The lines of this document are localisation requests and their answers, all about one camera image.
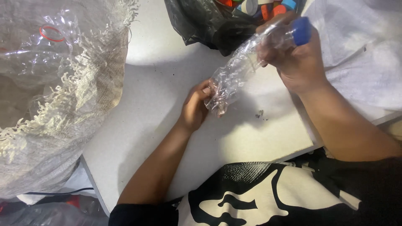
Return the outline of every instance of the white table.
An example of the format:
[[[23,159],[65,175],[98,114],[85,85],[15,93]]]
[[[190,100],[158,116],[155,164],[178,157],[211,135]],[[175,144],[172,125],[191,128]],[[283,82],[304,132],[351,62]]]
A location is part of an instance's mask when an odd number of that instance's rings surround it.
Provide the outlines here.
[[[163,1],[140,1],[132,23],[123,96],[86,146],[82,161],[106,212],[136,169],[177,120],[189,89],[224,65],[219,51],[185,46]],[[300,100],[273,67],[257,70],[241,100],[221,119],[208,117],[191,138],[168,199],[196,189],[223,164],[286,160],[322,146]],[[397,113],[359,105],[377,124]],[[259,110],[264,115],[256,118]]]

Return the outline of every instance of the sleeve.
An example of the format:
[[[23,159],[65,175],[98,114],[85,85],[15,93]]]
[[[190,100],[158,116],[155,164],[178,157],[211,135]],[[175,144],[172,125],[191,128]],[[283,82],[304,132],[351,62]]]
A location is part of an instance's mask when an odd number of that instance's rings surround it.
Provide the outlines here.
[[[360,219],[368,223],[402,220],[402,158],[344,162],[320,157],[309,162],[309,167],[315,170],[314,178],[341,200],[349,194],[359,199],[356,210]]]
[[[110,213],[109,226],[177,226],[175,207],[149,204],[118,204]]]

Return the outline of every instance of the electrical cable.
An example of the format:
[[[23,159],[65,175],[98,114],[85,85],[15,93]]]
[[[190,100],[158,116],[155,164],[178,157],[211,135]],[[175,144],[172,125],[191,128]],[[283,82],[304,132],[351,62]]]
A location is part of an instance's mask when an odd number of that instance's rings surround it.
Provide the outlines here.
[[[28,193],[25,193],[24,195],[71,195],[71,194],[77,193],[79,191],[93,190],[93,189],[94,189],[93,187],[85,187],[85,188],[78,189],[76,191],[65,192],[65,193],[28,192]]]

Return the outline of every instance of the person's right hand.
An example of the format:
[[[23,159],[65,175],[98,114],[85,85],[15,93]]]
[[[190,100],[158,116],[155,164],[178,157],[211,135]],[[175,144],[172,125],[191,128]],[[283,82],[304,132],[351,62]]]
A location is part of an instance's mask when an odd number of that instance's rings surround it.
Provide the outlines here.
[[[295,18],[294,11],[279,14],[258,27],[257,33],[263,32],[267,25],[272,23],[280,21],[289,24]],[[320,37],[314,27],[308,44],[295,49],[281,50],[271,48],[263,42],[258,48],[258,57],[263,61],[263,67],[267,64],[275,66],[285,86],[297,94],[329,84],[322,62]]]

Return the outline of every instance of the plastic bag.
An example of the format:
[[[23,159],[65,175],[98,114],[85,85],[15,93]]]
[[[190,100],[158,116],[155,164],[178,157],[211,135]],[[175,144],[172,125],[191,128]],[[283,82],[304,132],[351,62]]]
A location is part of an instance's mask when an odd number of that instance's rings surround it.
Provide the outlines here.
[[[73,205],[53,202],[28,206],[0,217],[2,226],[107,226],[109,218],[85,214]]]
[[[0,197],[52,192],[118,104],[135,0],[0,0]]]
[[[213,95],[205,101],[205,106],[215,116],[226,113],[228,106],[238,99],[240,88],[261,66],[262,60],[257,56],[259,45],[263,43],[271,48],[286,50],[309,42],[311,24],[307,17],[300,17],[290,25],[282,24],[285,19],[283,17],[260,34],[253,35],[234,52],[224,67],[215,71],[209,86]]]
[[[320,0],[306,10],[326,76],[346,99],[402,110],[401,11],[401,0]]]
[[[216,0],[165,0],[165,4],[173,28],[186,45],[200,42],[223,56],[236,50],[261,24]]]

